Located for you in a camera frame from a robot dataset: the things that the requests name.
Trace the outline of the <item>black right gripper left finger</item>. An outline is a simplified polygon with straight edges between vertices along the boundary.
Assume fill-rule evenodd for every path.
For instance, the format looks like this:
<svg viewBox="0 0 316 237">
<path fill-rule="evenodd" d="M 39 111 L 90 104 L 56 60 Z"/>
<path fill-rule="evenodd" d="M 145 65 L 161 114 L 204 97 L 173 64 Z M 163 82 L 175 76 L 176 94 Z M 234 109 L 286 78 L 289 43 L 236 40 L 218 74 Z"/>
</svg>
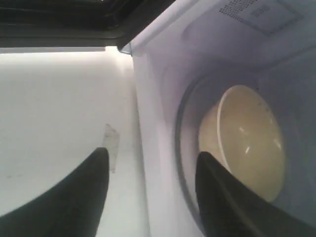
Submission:
<svg viewBox="0 0 316 237">
<path fill-rule="evenodd" d="M 108 187 L 109 153 L 95 149 L 54 187 L 0 218 L 2 237 L 94 237 Z"/>
</svg>

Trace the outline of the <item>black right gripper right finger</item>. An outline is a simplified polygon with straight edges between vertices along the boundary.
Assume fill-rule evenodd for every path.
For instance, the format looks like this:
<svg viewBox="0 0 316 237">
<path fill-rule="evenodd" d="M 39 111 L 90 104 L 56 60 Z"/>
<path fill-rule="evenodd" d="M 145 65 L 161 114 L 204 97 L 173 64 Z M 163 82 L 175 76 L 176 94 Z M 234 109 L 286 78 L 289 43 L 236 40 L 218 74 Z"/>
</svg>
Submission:
<svg viewBox="0 0 316 237">
<path fill-rule="evenodd" d="M 196 196 L 207 237 L 314 237 L 316 229 L 266 202 L 208 152 L 196 166 Z"/>
</svg>

